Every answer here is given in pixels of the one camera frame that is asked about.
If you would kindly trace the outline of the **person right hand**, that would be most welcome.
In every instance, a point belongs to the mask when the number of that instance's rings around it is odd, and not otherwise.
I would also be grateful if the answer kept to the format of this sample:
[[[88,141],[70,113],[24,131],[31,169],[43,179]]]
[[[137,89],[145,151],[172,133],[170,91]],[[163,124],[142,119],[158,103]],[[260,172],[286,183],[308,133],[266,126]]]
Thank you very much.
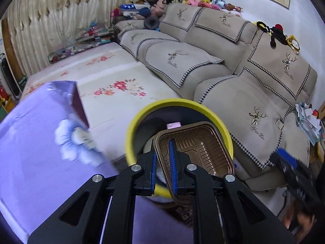
[[[294,201],[287,209],[284,218],[282,219],[282,223],[287,229],[289,229],[290,225],[295,219],[297,219],[299,230],[294,235],[294,238],[296,243],[300,243],[312,229],[316,218],[315,215],[305,214],[302,211],[299,203]]]

